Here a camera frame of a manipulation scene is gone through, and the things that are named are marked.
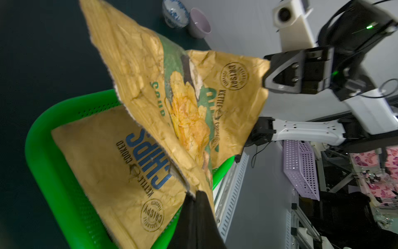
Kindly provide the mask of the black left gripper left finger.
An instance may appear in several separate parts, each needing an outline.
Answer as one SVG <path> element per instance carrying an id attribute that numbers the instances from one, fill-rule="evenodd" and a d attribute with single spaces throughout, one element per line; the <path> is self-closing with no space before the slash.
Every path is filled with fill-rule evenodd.
<path id="1" fill-rule="evenodd" d="M 181 209 L 174 235 L 168 249 L 197 249 L 197 207 L 196 201 L 199 192 L 194 195 L 187 194 Z"/>

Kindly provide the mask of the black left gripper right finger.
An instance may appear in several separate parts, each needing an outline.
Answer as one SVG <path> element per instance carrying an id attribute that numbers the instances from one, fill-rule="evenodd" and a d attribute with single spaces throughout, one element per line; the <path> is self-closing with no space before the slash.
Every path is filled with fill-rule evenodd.
<path id="1" fill-rule="evenodd" d="M 226 245 L 219 233 L 213 211 L 205 192 L 196 192 L 196 248 L 197 249 L 226 249 Z"/>

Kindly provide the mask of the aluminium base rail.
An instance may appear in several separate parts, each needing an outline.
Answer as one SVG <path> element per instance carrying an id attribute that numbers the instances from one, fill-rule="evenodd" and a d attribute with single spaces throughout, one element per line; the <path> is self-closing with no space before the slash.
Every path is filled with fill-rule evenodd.
<path id="1" fill-rule="evenodd" d="M 214 190 L 216 222 L 224 242 L 231 227 L 248 161 L 249 155 L 243 152 L 240 161 L 233 161 L 231 168 Z"/>

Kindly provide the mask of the green plastic basket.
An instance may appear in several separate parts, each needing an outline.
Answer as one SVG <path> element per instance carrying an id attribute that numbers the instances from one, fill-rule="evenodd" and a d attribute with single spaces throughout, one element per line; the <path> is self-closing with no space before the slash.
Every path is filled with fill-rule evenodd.
<path id="1" fill-rule="evenodd" d="M 115 249 L 117 245 L 55 144 L 51 132 L 120 104 L 115 90 L 67 99 L 43 112 L 27 135 L 27 165 L 72 249 Z"/>

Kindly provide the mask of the gold chips bag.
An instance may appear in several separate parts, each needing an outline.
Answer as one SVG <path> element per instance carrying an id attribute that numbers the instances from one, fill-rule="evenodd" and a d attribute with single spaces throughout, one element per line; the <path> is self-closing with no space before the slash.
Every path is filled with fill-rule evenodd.
<path id="1" fill-rule="evenodd" d="M 184 50 L 106 1 L 80 8 L 119 100 L 170 156 L 187 190 L 212 201 L 212 171 L 243 151 L 259 119 L 270 62 Z"/>

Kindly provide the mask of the lilac ceramic bowl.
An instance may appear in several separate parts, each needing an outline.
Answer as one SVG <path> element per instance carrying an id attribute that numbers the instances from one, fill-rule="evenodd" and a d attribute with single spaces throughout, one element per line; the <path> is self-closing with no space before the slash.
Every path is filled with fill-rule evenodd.
<path id="1" fill-rule="evenodd" d="M 211 33 L 211 25 L 200 9 L 192 8 L 190 10 L 188 32 L 197 39 L 203 39 Z"/>

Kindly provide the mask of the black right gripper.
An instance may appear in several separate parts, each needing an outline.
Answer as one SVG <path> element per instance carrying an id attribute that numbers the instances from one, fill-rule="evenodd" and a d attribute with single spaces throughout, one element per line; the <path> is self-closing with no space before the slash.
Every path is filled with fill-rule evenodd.
<path id="1" fill-rule="evenodd" d="M 331 46 L 281 52 L 264 57 L 270 62 L 262 87 L 275 93 L 318 94 L 328 89 L 334 48 Z"/>

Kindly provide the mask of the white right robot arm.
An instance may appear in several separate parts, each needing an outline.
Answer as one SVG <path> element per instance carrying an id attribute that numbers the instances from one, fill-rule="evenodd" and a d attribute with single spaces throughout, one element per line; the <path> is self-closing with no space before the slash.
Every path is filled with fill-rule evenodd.
<path id="1" fill-rule="evenodd" d="M 388 95 L 362 67 L 365 55 L 398 29 L 397 19 L 377 3 L 349 1 L 314 37 L 307 22 L 308 1 L 281 1 L 273 10 L 281 53 L 262 86 L 275 93 L 318 94 L 330 89 L 352 113 L 351 118 L 324 122 L 293 122 L 260 117 L 246 146 L 272 141 L 325 143 L 347 153 L 362 153 L 398 142 L 398 116 Z"/>

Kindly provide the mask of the yellow blue chips bag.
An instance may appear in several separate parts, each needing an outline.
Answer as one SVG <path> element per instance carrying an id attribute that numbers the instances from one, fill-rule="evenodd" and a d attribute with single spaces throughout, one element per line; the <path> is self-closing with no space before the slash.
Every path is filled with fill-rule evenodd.
<path id="1" fill-rule="evenodd" d="M 123 106 L 52 131 L 80 186 L 122 249 L 149 249 L 186 196 L 172 162 Z"/>

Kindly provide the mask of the lilac perforated plastic basket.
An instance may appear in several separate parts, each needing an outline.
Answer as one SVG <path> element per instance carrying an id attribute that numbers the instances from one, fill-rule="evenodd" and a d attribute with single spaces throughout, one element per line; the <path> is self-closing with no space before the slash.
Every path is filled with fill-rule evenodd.
<path id="1" fill-rule="evenodd" d="M 284 173 L 301 197 L 320 200 L 316 160 L 306 141 L 284 141 Z"/>

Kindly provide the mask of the blue floral ceramic bowl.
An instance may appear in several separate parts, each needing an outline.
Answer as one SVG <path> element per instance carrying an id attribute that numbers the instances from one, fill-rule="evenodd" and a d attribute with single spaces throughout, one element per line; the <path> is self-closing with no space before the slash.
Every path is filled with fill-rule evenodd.
<path id="1" fill-rule="evenodd" d="M 162 14 L 166 24 L 172 29 L 185 28 L 190 22 L 190 14 L 179 0 L 163 0 Z"/>

